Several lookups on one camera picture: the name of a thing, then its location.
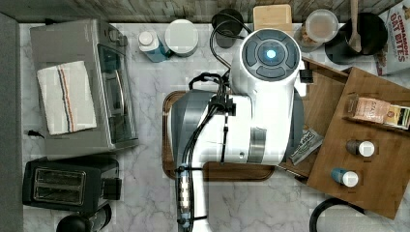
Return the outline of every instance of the striped towel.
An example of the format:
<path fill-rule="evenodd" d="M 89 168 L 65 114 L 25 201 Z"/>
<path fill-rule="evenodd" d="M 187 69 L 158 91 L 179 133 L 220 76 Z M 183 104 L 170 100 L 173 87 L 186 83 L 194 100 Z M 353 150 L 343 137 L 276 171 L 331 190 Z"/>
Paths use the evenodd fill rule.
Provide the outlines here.
<path fill-rule="evenodd" d="M 84 62 L 37 71 L 51 135 L 95 128 L 96 113 Z"/>

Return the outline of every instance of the black cup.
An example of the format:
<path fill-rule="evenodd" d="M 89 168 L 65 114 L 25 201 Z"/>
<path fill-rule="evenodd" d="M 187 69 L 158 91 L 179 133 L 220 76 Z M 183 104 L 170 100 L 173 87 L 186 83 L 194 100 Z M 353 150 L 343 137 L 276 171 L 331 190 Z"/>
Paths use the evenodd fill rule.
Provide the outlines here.
<path fill-rule="evenodd" d="M 218 28 L 216 34 L 218 46 L 222 48 L 229 48 L 235 43 L 236 39 L 225 37 L 220 34 L 220 32 L 230 36 L 237 36 L 242 31 L 242 25 L 232 17 L 223 14 L 231 15 L 242 23 L 244 23 L 244 19 L 242 18 L 242 15 L 234 9 L 224 9 L 212 17 L 213 28 L 216 28 L 218 25 L 223 23 L 223 25 Z"/>
<path fill-rule="evenodd" d="M 384 21 L 376 14 L 360 13 L 358 15 L 358 33 L 361 36 L 362 50 L 357 52 L 349 45 L 352 35 L 352 20 L 346 22 L 337 35 L 325 43 L 326 55 L 339 65 L 348 65 L 362 55 L 374 55 L 386 44 L 388 32 Z"/>

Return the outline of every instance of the white marble surface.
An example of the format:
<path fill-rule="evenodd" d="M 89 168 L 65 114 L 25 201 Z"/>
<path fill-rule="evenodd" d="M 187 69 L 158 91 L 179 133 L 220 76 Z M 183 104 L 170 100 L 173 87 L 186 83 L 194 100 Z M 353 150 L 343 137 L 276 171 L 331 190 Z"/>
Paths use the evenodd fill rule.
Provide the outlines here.
<path fill-rule="evenodd" d="M 136 37 L 139 32 L 154 29 L 162 38 L 166 24 L 114 24 L 128 36 L 129 74 L 132 80 L 132 96 L 136 109 L 140 145 L 119 152 L 123 178 L 123 195 L 111 206 L 113 220 L 107 231 L 177 231 L 174 199 L 174 182 L 161 168 L 161 108 L 164 98 L 176 90 L 187 90 L 188 82 L 202 72 L 225 72 L 225 67 L 212 56 L 209 49 L 211 27 L 195 25 L 200 33 L 199 48 L 189 58 L 172 57 L 169 61 L 154 64 L 138 50 Z M 40 117 L 39 91 L 32 62 L 29 28 L 34 24 L 20 24 L 22 130 L 44 131 Z M 217 48 L 227 61 L 231 61 L 234 48 Z M 344 70 L 330 62 L 323 48 L 304 54 L 327 65 Z M 361 58 L 355 66 L 375 73 L 371 57 Z M 409 78 L 403 75 L 386 77 L 410 88 Z M 212 85 L 201 85 L 212 89 Z M 23 166 L 28 160 L 42 157 L 42 139 L 23 135 Z M 262 183 L 210 183 L 209 221 L 214 231 L 241 232 L 308 232 L 309 217 L 313 209 L 328 196 L 300 184 L 291 174 L 276 170 Z M 410 231 L 410 190 L 405 193 L 395 220 L 379 219 L 394 231 Z M 52 232 L 67 212 L 24 207 L 24 231 Z"/>

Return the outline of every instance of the wooden spoon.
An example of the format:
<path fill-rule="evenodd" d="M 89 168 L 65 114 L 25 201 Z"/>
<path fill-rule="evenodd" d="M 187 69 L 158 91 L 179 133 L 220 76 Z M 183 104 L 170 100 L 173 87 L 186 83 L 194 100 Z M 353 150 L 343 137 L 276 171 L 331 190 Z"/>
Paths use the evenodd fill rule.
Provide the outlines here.
<path fill-rule="evenodd" d="M 349 45 L 357 52 L 362 50 L 361 37 L 358 33 L 358 0 L 350 0 L 351 16 L 352 16 L 352 36 L 350 37 Z"/>

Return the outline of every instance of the white container lid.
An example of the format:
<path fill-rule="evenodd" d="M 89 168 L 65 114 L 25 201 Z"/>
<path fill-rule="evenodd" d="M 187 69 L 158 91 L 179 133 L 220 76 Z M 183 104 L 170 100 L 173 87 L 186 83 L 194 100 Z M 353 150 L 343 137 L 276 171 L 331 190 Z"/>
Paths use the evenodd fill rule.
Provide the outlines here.
<path fill-rule="evenodd" d="M 337 34 L 338 20 L 335 14 L 328 10 L 316 10 L 312 12 L 306 21 L 307 35 L 316 42 L 325 43 Z"/>
<path fill-rule="evenodd" d="M 374 154 L 374 144 L 369 141 L 362 142 L 359 145 L 359 153 L 364 157 L 371 157 Z"/>
<path fill-rule="evenodd" d="M 359 176 L 356 172 L 348 171 L 343 175 L 343 183 L 347 187 L 354 187 L 359 183 Z"/>
<path fill-rule="evenodd" d="M 139 49 L 141 51 L 151 51 L 159 47 L 157 33 L 152 30 L 144 31 L 138 36 Z"/>
<path fill-rule="evenodd" d="M 166 28 L 165 42 L 175 53 L 187 54 L 198 45 L 198 31 L 190 21 L 177 19 Z"/>

